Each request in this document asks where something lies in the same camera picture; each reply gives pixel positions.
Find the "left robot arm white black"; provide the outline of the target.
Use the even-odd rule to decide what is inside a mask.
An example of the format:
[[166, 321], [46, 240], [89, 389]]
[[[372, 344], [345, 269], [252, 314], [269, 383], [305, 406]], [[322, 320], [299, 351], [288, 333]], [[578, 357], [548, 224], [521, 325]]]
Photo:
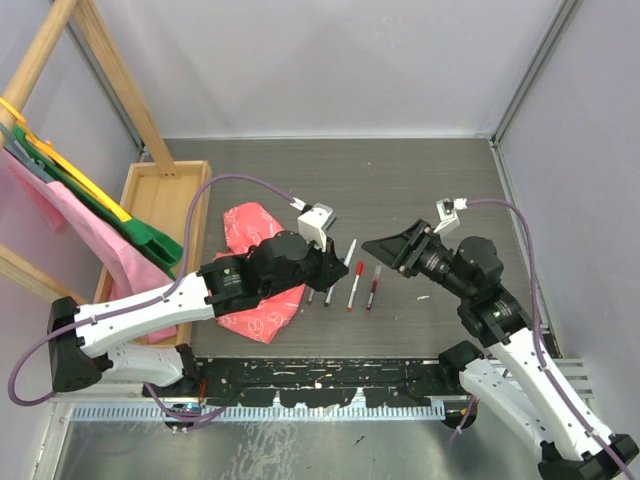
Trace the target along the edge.
[[348, 272], [332, 241], [319, 247], [282, 231], [169, 286], [98, 304], [59, 298], [47, 326], [52, 389], [68, 393], [98, 383], [123, 364], [116, 348], [141, 335], [252, 310], [301, 285], [326, 292]]

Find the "dark red capped pen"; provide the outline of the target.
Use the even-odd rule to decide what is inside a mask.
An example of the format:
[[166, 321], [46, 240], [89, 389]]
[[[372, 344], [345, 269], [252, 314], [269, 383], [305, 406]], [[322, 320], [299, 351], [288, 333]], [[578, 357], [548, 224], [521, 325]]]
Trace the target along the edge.
[[372, 306], [373, 306], [375, 294], [376, 294], [376, 291], [377, 291], [377, 288], [378, 288], [378, 284], [379, 284], [382, 268], [383, 268], [382, 265], [376, 265], [376, 267], [375, 267], [374, 276], [373, 276], [370, 292], [369, 292], [369, 295], [368, 295], [368, 298], [367, 298], [366, 307], [365, 307], [365, 315], [369, 315], [371, 310], [372, 310]]

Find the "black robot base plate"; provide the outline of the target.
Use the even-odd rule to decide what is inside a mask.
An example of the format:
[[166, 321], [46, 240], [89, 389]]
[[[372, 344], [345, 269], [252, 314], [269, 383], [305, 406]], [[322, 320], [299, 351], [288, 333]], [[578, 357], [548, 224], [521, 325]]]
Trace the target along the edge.
[[429, 406], [466, 398], [453, 370], [434, 359], [199, 358], [188, 375], [153, 387], [164, 398], [196, 397], [211, 406], [344, 407], [358, 393], [368, 408]]

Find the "white pen crosswise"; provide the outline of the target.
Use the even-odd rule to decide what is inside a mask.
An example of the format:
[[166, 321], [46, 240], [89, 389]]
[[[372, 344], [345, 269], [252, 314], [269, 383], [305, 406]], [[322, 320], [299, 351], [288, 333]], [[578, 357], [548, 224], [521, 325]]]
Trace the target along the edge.
[[350, 245], [349, 245], [349, 249], [347, 250], [347, 253], [346, 253], [346, 255], [345, 255], [344, 259], [343, 259], [343, 264], [344, 264], [345, 266], [347, 266], [347, 267], [348, 267], [348, 265], [349, 265], [349, 263], [350, 263], [350, 261], [351, 261], [351, 258], [352, 258], [352, 256], [353, 256], [353, 253], [354, 253], [354, 251], [355, 251], [356, 244], [357, 244], [357, 239], [355, 239], [355, 238], [354, 238], [354, 239], [352, 240], [352, 242], [350, 243]]

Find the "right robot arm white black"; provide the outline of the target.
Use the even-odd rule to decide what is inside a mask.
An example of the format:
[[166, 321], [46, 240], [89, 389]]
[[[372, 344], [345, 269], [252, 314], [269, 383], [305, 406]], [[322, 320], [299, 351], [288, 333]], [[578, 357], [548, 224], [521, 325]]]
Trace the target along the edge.
[[542, 478], [613, 479], [638, 456], [635, 441], [593, 414], [536, 339], [531, 318], [501, 283], [504, 266], [492, 241], [470, 236], [452, 250], [418, 220], [362, 248], [460, 299], [457, 314], [480, 344], [463, 341], [439, 355], [440, 385], [468, 392], [501, 418], [534, 452]]

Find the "short white pen red tip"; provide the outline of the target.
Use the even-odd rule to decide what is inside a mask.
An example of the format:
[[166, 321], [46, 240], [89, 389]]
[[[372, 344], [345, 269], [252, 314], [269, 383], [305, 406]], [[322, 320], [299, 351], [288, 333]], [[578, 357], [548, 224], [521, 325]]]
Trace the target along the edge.
[[358, 289], [359, 281], [362, 276], [363, 269], [364, 269], [364, 262], [360, 260], [356, 267], [356, 273], [354, 276], [354, 280], [352, 283], [352, 287], [351, 287], [351, 291], [350, 291], [350, 295], [347, 303], [347, 312], [352, 312], [353, 310], [354, 300], [355, 300], [356, 292]]

